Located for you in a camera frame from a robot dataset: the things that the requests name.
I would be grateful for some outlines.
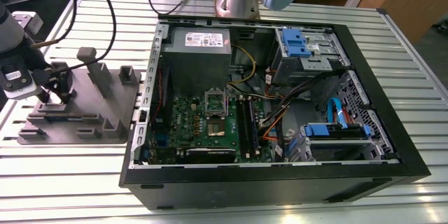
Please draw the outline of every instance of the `cable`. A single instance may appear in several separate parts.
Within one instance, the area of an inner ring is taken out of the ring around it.
[[[272,114],[270,115],[266,119],[264,119],[264,122],[268,122],[271,121],[276,116],[279,116],[288,108],[291,103],[286,104],[282,106],[282,108]]]
[[[42,47],[47,47],[47,46],[55,45],[59,42],[62,42],[62,40],[67,38],[67,35],[71,33],[71,31],[74,29],[76,15],[78,15],[78,0],[74,0],[72,20],[70,21],[67,31],[64,32],[62,37],[59,39],[55,39],[55,40],[51,40],[51,41],[44,41],[44,42],[40,42],[40,43],[32,44],[31,47],[32,48],[42,48]]]
[[[278,135],[278,145],[280,145],[282,150],[286,150],[286,139],[283,137],[283,115],[279,117],[278,124],[275,126],[276,135]],[[276,162],[284,161],[286,151],[282,152],[280,160],[276,160]]]
[[[331,72],[323,72],[319,75],[316,75],[314,78],[311,78],[308,81],[299,84],[294,89],[290,91],[290,93],[283,98],[280,105],[286,104],[291,99],[294,99],[298,95],[300,95],[304,91],[307,91],[320,80],[326,79],[331,76],[338,76],[343,74],[347,71],[346,68],[338,69]]]
[[[231,83],[228,83],[228,85],[240,93],[240,94],[246,94],[246,95],[252,95],[252,96],[255,96],[255,97],[260,97],[260,98],[263,98],[263,99],[270,99],[270,100],[274,100],[274,98],[271,98],[271,97],[264,97],[264,96],[262,96],[262,95],[259,95],[259,94],[251,94],[251,93],[248,93],[248,92],[244,92],[242,89],[239,89],[234,84],[231,84]]]
[[[251,84],[248,83],[248,81],[246,81],[246,82],[243,82],[246,85],[247,85],[247,87],[251,89],[251,92],[252,93],[258,93],[256,91],[255,91],[255,88],[251,86]]]
[[[244,49],[243,47],[236,46],[236,45],[232,45],[232,47],[236,47],[239,50],[242,50],[243,53],[248,56],[248,58],[250,58],[251,61],[252,61],[252,72],[251,72],[250,76],[246,77],[243,80],[228,82],[230,84],[238,84],[238,83],[242,83],[242,82],[248,81],[248,80],[254,77],[254,75],[255,75],[255,71],[256,71],[256,68],[258,68],[258,63],[256,63],[256,61],[255,61],[255,59],[254,59],[254,56],[248,53],[248,51],[246,51],[246,49]]]
[[[275,95],[271,95],[271,94],[270,94],[270,92],[268,92],[270,87],[271,87],[271,84],[266,85],[266,88],[264,88],[264,95],[266,95],[267,97],[276,97]]]
[[[155,8],[155,6],[154,6],[154,4],[152,4],[152,1],[148,0],[148,2],[150,2],[150,6],[151,6],[154,12],[158,13],[159,15],[170,15],[174,11],[176,11],[176,9],[179,8],[179,6],[180,6],[186,1],[187,1],[187,0],[180,0],[179,4],[175,6],[175,8],[174,8],[170,12],[167,12],[167,13],[162,13],[162,12],[159,12],[159,11],[156,10],[156,8]]]
[[[286,115],[287,111],[284,111],[282,113],[282,115],[278,117],[278,119],[274,121],[272,125],[270,126],[268,130],[266,131],[264,135],[263,135],[263,139],[268,136],[268,133],[271,132],[275,124],[279,122],[279,120],[282,119],[282,117]]]
[[[350,113],[347,112],[346,108],[343,108],[343,113],[346,114],[346,116],[347,116],[347,118],[348,118],[348,121],[350,121],[351,123],[355,123],[355,120],[354,120],[352,116],[350,115]]]
[[[91,60],[90,62],[86,62],[83,64],[79,64],[79,65],[75,65],[72,67],[68,67],[68,68],[64,68],[64,69],[60,69],[60,70],[56,70],[52,74],[54,76],[62,72],[67,72],[67,71],[71,71],[74,69],[78,69],[80,67],[84,67],[90,64],[94,64],[96,62],[99,62],[100,60],[103,60],[106,58],[106,56],[108,55],[108,53],[111,52],[111,49],[112,49],[112,46],[114,46],[114,43],[115,43],[115,39],[116,39],[116,36],[118,36],[118,17],[115,15],[115,11],[114,11],[114,6],[112,6],[112,2],[111,0],[106,0],[107,1],[107,5],[110,7],[110,10],[111,10],[111,15],[112,15],[112,38],[111,38],[111,42],[110,42],[110,45],[106,49],[106,52],[104,54],[98,57],[95,60]]]

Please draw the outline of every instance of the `red wire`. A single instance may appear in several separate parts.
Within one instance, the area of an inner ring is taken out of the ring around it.
[[[348,121],[350,121],[351,123],[354,123],[355,121],[354,121],[354,119],[352,119],[350,113],[347,112],[346,108],[343,108],[343,113],[344,113],[344,115],[347,116]]]
[[[162,100],[163,100],[163,98],[162,98],[162,69],[159,69],[159,106],[158,106],[155,116],[151,120],[151,124],[155,122],[155,119],[158,117],[158,113],[159,113],[160,108],[162,108]]]

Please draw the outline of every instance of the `blue plastic latch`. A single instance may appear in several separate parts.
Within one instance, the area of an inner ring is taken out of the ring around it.
[[[306,126],[304,129],[306,129],[306,135],[312,136],[314,135],[314,130],[311,129],[311,126]]]
[[[311,57],[311,52],[307,49],[306,41],[307,39],[303,37],[299,29],[283,29],[283,40],[286,43],[287,55],[290,57]]]
[[[327,125],[312,124],[304,127],[307,136],[330,136]]]
[[[311,128],[314,129],[315,136],[330,136],[327,125],[324,124],[312,124]]]
[[[364,125],[364,132],[366,132],[366,137],[371,137],[372,136],[372,130],[371,130],[371,126]]]

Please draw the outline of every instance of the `yellow wire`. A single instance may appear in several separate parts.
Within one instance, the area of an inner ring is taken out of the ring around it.
[[[251,75],[247,77],[247,78],[244,78],[243,80],[239,80],[239,81],[230,81],[230,84],[238,84],[238,83],[242,83],[242,82],[246,82],[248,79],[251,79],[252,78],[252,76],[255,75],[255,70],[256,70],[256,61],[255,61],[255,59],[254,59],[254,56],[248,53],[248,51],[246,51],[244,50],[244,48],[243,47],[240,47],[240,46],[236,46],[236,45],[232,45],[232,47],[236,47],[239,50],[242,50],[243,51],[243,53],[250,57],[250,59],[251,59],[251,61],[252,61],[252,73],[251,73]]]

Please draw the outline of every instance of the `green circuit board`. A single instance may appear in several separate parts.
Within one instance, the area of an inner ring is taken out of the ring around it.
[[[260,149],[260,155],[242,157],[239,125],[236,118],[236,98],[228,99],[226,117],[206,116],[206,106],[219,108],[222,100],[216,97],[175,97],[172,111],[172,128],[170,132],[170,147],[231,148],[236,150],[238,163],[260,163],[271,161],[271,147]],[[254,101],[256,119],[264,118],[263,101]]]

